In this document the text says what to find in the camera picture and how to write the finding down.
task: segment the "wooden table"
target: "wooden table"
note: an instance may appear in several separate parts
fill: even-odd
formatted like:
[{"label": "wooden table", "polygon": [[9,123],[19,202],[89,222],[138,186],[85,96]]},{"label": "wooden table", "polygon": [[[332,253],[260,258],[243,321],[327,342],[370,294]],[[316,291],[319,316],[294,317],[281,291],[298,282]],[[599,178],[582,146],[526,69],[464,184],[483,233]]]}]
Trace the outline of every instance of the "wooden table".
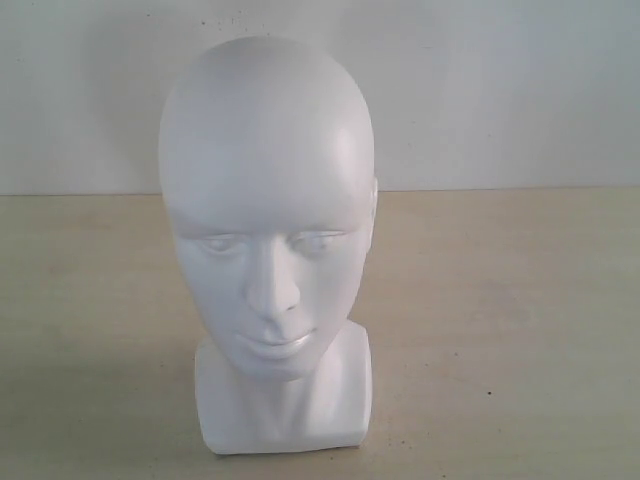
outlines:
[{"label": "wooden table", "polygon": [[640,188],[384,193],[360,449],[216,457],[158,196],[0,198],[0,478],[640,478]]}]

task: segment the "mannequin head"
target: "mannequin head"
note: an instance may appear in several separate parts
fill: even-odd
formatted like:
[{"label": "mannequin head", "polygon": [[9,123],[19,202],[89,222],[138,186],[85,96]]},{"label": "mannequin head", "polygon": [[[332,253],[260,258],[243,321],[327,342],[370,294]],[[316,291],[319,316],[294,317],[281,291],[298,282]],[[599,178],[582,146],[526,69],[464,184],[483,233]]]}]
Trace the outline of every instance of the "mannequin head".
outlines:
[{"label": "mannequin head", "polygon": [[159,157],[176,254],[218,348],[260,379],[310,373],[371,245],[373,133],[353,79],[290,40],[223,43],[170,94]]}]

